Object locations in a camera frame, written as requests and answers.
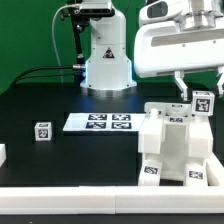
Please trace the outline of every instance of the printed marker sheet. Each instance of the printed marker sheet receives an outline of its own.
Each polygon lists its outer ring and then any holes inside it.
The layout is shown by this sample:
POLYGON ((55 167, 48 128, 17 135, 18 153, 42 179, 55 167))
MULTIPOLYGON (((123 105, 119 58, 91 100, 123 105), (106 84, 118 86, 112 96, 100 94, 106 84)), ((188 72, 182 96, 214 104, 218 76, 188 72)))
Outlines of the printed marker sheet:
POLYGON ((71 113, 63 131, 139 131, 145 114, 71 113))

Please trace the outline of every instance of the cable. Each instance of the cable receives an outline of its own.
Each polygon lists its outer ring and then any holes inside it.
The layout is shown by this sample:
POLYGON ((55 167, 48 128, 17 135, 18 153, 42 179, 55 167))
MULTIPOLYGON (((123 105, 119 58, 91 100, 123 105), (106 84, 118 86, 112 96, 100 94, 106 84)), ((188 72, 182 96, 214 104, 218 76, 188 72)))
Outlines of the cable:
POLYGON ((44 67, 38 67, 38 68, 31 68, 29 70, 26 70, 25 72, 22 72, 20 75, 18 75, 14 81, 12 82, 11 86, 15 86, 16 83, 21 80, 24 76, 37 72, 37 71, 43 71, 43 70, 65 70, 65 69, 73 69, 72 65, 69 66, 44 66, 44 67))
POLYGON ((52 34, 52 41, 53 41, 53 46, 54 46, 54 52, 55 52, 55 55, 56 55, 57 62, 58 62, 59 66, 61 66, 61 59, 60 59, 60 56, 59 56, 59 53, 58 53, 57 44, 56 44, 56 40, 55 40, 55 23, 56 23, 56 18, 57 18, 58 14, 60 13, 61 10, 68 9, 68 8, 74 8, 74 7, 77 7, 77 6, 78 6, 78 4, 62 6, 61 8, 59 8, 57 10, 57 12, 54 14, 54 17, 53 17, 52 33, 51 34, 52 34))
MULTIPOLYGON (((28 76, 28 77, 22 77, 17 80, 17 82, 24 80, 24 79, 35 79, 35 78, 51 78, 51 77, 58 77, 60 75, 35 75, 35 76, 28 76)), ((74 74, 63 74, 62 76, 74 76, 74 74)))

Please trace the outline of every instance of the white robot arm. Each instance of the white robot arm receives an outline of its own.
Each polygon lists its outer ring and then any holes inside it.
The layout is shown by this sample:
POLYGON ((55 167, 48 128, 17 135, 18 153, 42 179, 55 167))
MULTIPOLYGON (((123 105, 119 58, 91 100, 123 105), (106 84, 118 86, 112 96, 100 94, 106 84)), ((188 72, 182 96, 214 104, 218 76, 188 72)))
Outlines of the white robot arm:
POLYGON ((124 15, 111 0, 82 0, 70 12, 76 18, 90 20, 91 56, 86 61, 86 78, 81 82, 83 92, 113 97, 132 91, 136 82, 126 56, 124 15))
MULTIPOLYGON (((219 70, 223 74, 224 17, 218 0, 164 0, 145 6, 135 40, 135 71, 140 77, 175 74, 190 100, 185 73, 219 70)), ((223 78, 217 85, 222 96, 223 78)))

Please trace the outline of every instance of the black tabletop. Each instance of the black tabletop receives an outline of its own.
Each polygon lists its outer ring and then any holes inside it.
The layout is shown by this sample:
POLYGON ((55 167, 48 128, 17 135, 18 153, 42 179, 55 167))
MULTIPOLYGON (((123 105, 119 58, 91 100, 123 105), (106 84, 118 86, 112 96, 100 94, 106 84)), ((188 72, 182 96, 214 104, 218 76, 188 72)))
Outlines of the black tabletop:
MULTIPOLYGON (((29 83, 0 96, 0 143, 7 160, 0 187, 136 186, 141 167, 137 132, 62 131, 69 113, 144 113, 146 102, 182 102, 173 83, 139 83, 137 92, 117 98, 81 93, 78 84, 29 83), (36 122, 50 121, 53 137, 36 142, 36 122)), ((214 152, 224 160, 224 104, 216 101, 210 124, 214 152)), ((219 215, 0 216, 0 223, 223 223, 219 215)))

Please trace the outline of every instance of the green backdrop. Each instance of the green backdrop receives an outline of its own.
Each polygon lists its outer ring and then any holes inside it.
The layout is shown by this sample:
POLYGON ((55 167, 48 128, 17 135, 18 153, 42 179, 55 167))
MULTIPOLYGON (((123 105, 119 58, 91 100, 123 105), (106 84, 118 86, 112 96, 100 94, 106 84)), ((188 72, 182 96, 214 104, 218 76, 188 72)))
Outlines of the green backdrop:
MULTIPOLYGON (((115 7, 127 18, 127 56, 132 61, 134 39, 138 30, 138 13, 144 2, 145 0, 113 0, 115 7)), ((65 4, 66 1, 63 0, 0 1, 0 93, 8 88, 18 74, 29 68, 57 65, 51 38, 51 24, 56 10, 65 4)), ((90 55, 89 30, 81 36, 87 58, 90 55)), ((56 40, 62 64, 74 64, 76 52, 70 19, 64 22, 57 20, 56 40)), ((215 83, 214 77, 213 73, 207 72, 188 75, 187 80, 211 86, 215 83)), ((155 82, 164 80, 172 80, 172 77, 150 79, 155 82)), ((48 78, 44 81, 60 79, 48 78)))

